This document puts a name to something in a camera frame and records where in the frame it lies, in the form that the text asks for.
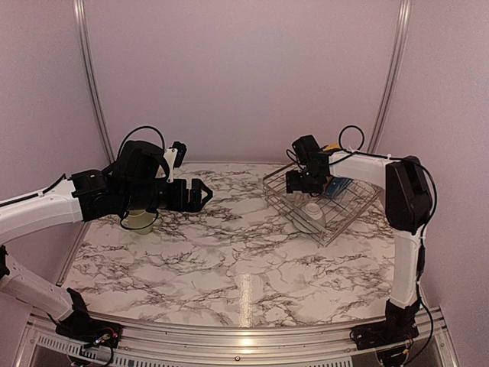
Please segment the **pink wall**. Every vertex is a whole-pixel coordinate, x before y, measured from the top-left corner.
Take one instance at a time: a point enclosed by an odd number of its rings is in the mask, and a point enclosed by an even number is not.
[[[416,1],[379,152],[417,154],[439,189],[423,287],[462,366],[489,342],[489,3]]]
[[[102,167],[72,2],[0,4],[0,200],[45,187],[63,172]],[[55,281],[78,225],[11,242],[7,249]],[[11,365],[30,307],[0,295],[1,365]]]
[[[307,133],[370,133],[399,4],[88,0],[112,144],[151,124],[186,142],[190,160],[283,161]]]

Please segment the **wire basket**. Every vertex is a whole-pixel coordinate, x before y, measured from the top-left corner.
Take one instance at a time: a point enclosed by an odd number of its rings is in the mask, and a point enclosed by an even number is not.
[[[296,167],[288,164],[263,179],[268,205],[288,218],[299,230],[308,233],[321,245],[329,245],[379,196],[381,189],[364,181],[353,180],[333,199],[324,195],[313,197],[308,193],[287,193],[285,174]],[[301,208],[316,203],[325,215],[325,225],[317,222]]]

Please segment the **blue object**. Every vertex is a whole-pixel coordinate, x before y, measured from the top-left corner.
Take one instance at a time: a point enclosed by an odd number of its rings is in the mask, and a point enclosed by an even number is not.
[[[325,196],[328,197],[329,199],[334,199],[340,193],[342,193],[343,190],[346,189],[352,181],[353,180],[351,178],[333,177],[333,179],[329,182],[328,186],[326,187],[326,190],[324,192]]]

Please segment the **white marble tabletop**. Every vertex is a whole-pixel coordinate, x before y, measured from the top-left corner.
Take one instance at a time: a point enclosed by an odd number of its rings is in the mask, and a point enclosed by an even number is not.
[[[269,164],[185,164],[214,198],[201,213],[161,212],[148,235],[92,223],[65,282],[89,310],[208,326],[315,325],[381,316],[393,237],[375,203],[324,247],[264,198]]]

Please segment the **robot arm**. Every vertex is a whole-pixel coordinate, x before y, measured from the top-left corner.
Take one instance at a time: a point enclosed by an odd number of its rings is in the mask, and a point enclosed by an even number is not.
[[[419,335],[418,280],[424,268],[421,236],[429,221],[432,197],[418,158],[379,158],[319,148],[313,136],[293,144],[300,172],[287,172],[287,192],[322,193],[327,177],[362,180],[385,190],[385,213],[395,241],[394,280],[382,323],[356,326],[351,333],[358,349],[403,342]]]
[[[409,205],[410,201],[407,201],[404,205],[400,203],[403,198],[396,189],[402,187],[404,190],[412,190],[416,183],[410,181],[408,177],[402,177],[403,180],[401,180],[398,174],[405,173],[405,176],[407,176],[406,165],[403,162],[365,155],[348,157],[349,155],[349,153],[344,151],[338,151],[329,157],[330,175],[362,180],[386,190],[386,216],[393,227],[395,243],[394,280],[390,293],[390,302],[397,307],[405,309],[416,303],[418,298],[416,293],[416,275],[418,254],[421,247],[422,221],[413,222],[410,218],[399,218],[399,212],[407,210],[406,206]],[[422,178],[423,176],[414,177],[418,183]],[[428,192],[423,191],[422,195],[424,196]],[[412,193],[412,196],[406,198],[406,200],[412,200],[413,198],[414,194]],[[427,204],[428,206],[423,207],[424,213],[426,211],[429,212],[431,201],[428,200]]]
[[[103,171],[91,170],[61,177],[47,189],[0,202],[0,291],[47,312],[58,323],[59,334],[92,342],[114,323],[92,319],[80,294],[56,287],[24,268],[4,244],[28,233],[63,223],[88,222],[108,214],[125,215],[132,209],[199,212],[212,191],[198,179],[192,188],[173,178],[186,147],[173,143],[163,155],[146,141],[128,141],[118,160]]]

